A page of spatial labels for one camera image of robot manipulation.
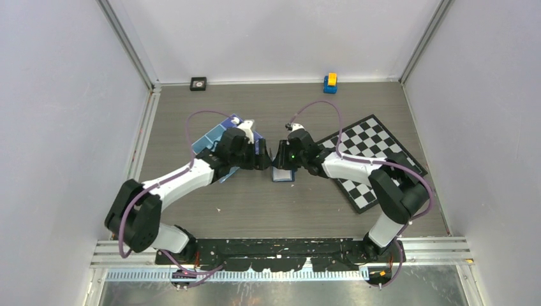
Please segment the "blue card holder wallet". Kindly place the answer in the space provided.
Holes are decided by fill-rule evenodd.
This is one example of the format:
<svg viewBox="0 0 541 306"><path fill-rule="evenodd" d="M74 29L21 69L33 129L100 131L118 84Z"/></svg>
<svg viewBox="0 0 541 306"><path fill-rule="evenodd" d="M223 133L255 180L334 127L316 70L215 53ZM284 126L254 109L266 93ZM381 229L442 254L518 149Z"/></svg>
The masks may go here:
<svg viewBox="0 0 541 306"><path fill-rule="evenodd" d="M295 173L293 170L284 170L275 167L275 161L272 161L271 179L273 182L294 182Z"/></svg>

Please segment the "blue three-compartment organizer tray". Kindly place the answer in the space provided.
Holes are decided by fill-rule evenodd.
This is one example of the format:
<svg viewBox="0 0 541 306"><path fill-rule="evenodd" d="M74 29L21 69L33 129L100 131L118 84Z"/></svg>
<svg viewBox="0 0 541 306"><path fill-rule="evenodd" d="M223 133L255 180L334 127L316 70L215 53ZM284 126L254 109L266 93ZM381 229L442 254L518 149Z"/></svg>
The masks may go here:
<svg viewBox="0 0 541 306"><path fill-rule="evenodd" d="M231 114L231 117L238 118L239 123L244 121L235 113ZM232 128L235 126L236 124L233 123L233 120L226 118L221 123L219 123L214 128L212 128L210 131L206 132L206 134L204 134L202 137L200 137L197 141L195 141L192 144L193 152L197 155L204 148L208 148L214 151L218 141L221 139L221 135L223 134L223 132L226 131L228 128ZM263 137L260 133L258 133L255 130L255 124L253 125L253 134L254 134L254 140L255 140L255 152L258 154L259 153L258 143L259 143L259 140ZM220 178L218 182L224 183L227 179L229 179L232 175L234 175L234 173L237 172L239 169L240 169L239 167L232 167L230 169L230 172L224 177Z"/></svg>

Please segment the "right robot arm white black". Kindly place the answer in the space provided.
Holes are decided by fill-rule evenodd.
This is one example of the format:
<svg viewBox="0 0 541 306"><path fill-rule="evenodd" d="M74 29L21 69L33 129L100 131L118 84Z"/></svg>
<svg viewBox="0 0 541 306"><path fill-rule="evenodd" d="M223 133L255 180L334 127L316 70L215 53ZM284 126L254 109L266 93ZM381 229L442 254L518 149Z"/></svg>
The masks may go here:
<svg viewBox="0 0 541 306"><path fill-rule="evenodd" d="M287 124L287 139L279 143L272 165L283 170L304 168L325 179L344 179L371 188L382 214L365 235L364 253L371 261L381 261L390 244L413 220L425 215L420 209L434 205L434 193L427 180L411 169L404 154L389 158L359 157L337 148L319 147L300 124Z"/></svg>

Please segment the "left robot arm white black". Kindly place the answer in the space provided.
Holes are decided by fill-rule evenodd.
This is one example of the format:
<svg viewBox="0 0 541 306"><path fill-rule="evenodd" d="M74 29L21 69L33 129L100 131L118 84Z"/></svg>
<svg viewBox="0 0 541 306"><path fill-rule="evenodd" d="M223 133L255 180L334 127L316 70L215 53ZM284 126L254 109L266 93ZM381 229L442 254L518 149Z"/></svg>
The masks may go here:
<svg viewBox="0 0 541 306"><path fill-rule="evenodd" d="M243 124L229 127L218 140L205 143L187 165L154 180L125 181L105 218L105 227L117 237L120 247L133 252L162 249L179 263L190 263L196 254L195 238L180 226L163 223L164 210L221 180L232 168L265 170L270 165L265 138Z"/></svg>

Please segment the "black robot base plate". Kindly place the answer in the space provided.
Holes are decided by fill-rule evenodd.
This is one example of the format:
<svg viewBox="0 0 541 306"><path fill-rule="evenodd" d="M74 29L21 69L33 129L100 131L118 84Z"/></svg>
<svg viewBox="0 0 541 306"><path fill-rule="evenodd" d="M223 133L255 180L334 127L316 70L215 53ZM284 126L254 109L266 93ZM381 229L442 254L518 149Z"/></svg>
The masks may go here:
<svg viewBox="0 0 541 306"><path fill-rule="evenodd" d="M207 272L353 271L365 264L384 267L405 261L401 242L381 249L356 238L197 239L180 253L158 251L157 265L195 265Z"/></svg>

